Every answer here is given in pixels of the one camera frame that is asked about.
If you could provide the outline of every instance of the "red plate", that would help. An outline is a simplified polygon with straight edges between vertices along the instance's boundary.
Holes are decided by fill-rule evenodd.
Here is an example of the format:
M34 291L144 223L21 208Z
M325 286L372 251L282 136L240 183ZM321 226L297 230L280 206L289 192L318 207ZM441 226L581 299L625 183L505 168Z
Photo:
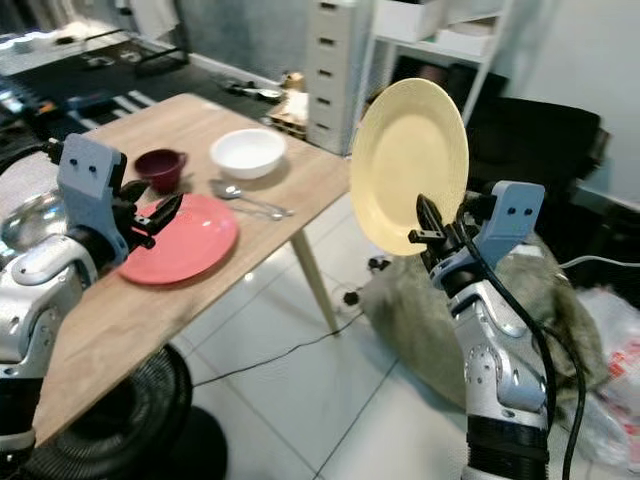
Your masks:
M150 215L158 203L140 213ZM176 218L156 235L156 246L151 250L137 248L118 273L145 285L179 282L222 260L237 236L236 220L223 202L186 194Z

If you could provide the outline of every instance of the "white drawer unit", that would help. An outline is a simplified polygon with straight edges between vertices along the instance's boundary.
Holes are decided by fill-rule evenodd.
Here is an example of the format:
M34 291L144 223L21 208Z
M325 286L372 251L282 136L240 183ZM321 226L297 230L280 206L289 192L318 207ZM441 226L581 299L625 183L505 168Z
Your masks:
M372 19L370 0L313 0L307 40L307 140L347 153Z

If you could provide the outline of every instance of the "table leg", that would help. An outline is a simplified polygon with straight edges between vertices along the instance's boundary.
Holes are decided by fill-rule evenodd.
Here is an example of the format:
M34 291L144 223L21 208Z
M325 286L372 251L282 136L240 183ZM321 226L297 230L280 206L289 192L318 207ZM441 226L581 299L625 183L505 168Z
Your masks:
M332 332L335 332L338 329L338 324L336 323L336 317L333 314L331 300L327 294L327 289L322 281L322 276L318 270L316 259L313 256L311 246L309 245L309 241L307 240L304 230L300 230L291 237L291 245L293 246L293 251L298 257L304 276L307 278L307 282L309 282L313 296L316 297L316 302L318 302L320 310L322 310L322 315L329 324L329 329Z

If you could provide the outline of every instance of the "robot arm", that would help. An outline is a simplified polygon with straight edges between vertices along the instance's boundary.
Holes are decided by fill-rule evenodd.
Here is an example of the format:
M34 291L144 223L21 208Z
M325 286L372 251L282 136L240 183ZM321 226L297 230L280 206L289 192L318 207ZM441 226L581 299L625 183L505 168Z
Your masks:
M491 196L473 202L484 220L473 242L492 267L532 231L543 196L539 185L498 182ZM409 238L428 246L423 262L450 298L465 361L469 462L462 478L545 479L547 380L532 332L485 278L453 226L442 225L435 205L420 196L417 212L422 231Z
M52 158L67 215L65 235L52 235L0 272L0 478L11 475L35 444L33 416L60 325L100 272L124 262L180 208L171 197L149 217L136 215L146 188L121 188L126 157L79 135L69 135Z

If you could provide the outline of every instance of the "tabletop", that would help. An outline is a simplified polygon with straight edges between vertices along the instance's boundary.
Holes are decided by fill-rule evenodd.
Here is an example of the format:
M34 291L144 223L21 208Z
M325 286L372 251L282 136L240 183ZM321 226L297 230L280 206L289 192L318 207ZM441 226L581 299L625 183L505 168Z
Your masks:
M133 161L156 148L186 152L181 191L212 195L219 178L210 145L227 132L264 128L194 95L182 94L87 134ZM285 161L272 174L237 182L256 199L295 210L280 222L236 215L240 235L228 260L185 282L145 287L115 272L85 292L65 319L54 349L34 427L38 444L51 438L171 340L234 283L285 243L348 189L343 159L285 137ZM138 202L154 200L146 193Z

